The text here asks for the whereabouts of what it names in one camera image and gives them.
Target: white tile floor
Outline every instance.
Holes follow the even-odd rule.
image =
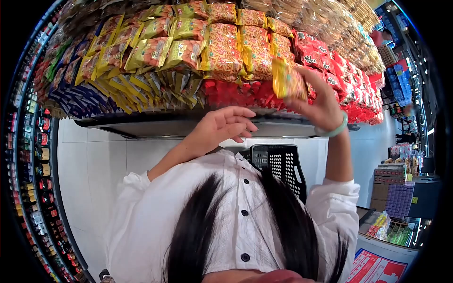
[[[354,178],[360,184],[357,205],[368,207],[373,170],[395,144],[395,123],[385,113],[380,125],[361,125],[351,132]],[[130,172],[151,169],[180,140],[126,140],[98,129],[85,129],[73,120],[60,121],[58,174],[61,195],[75,240],[93,278],[105,268],[103,230],[117,196],[117,184]],[[328,139],[246,139],[221,146],[248,148],[254,144],[295,144],[307,187],[321,183],[326,166]]]

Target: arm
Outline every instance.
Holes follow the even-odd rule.
[[[239,135],[251,138],[249,131],[258,130],[248,119],[255,115],[252,110],[238,106],[208,112],[180,144],[170,150],[156,166],[147,172],[148,179],[153,181],[173,166],[213,151],[224,140],[232,139],[237,143],[243,143]]]

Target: red snack bag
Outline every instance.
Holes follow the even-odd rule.
[[[340,84],[340,80],[337,78],[337,76],[334,76],[329,72],[325,72],[325,74],[326,74],[326,80],[327,80],[328,85],[330,85],[333,89],[336,89],[338,91],[343,91],[343,88]]]

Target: person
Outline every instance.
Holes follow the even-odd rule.
[[[131,173],[105,233],[106,267],[121,282],[345,282],[358,234],[347,116],[332,88],[299,69],[318,97],[287,105],[329,139],[322,185],[304,205],[270,169],[240,154],[213,151],[250,138],[255,113],[229,106],[208,112],[151,170]]]
[[[370,37],[373,40],[374,45],[381,46],[384,43],[384,40],[392,40],[392,33],[388,29],[383,29],[382,31],[375,30],[370,34]]]
[[[417,138],[420,137],[419,133],[416,134],[396,134],[396,143],[397,144],[415,144]]]

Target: sleeve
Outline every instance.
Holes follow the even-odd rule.
[[[339,282],[345,282],[352,269],[359,232],[357,200],[360,185],[354,180],[335,182],[324,179],[315,185],[307,197],[306,208],[318,227],[321,258],[325,260],[326,280],[337,259],[338,233],[349,241],[347,259]]]
[[[150,187],[147,172],[138,175],[130,173],[118,184],[119,196],[115,202],[109,224],[104,232],[105,250],[107,255],[107,269],[110,267],[111,257],[118,248],[134,206],[140,201],[146,189]]]

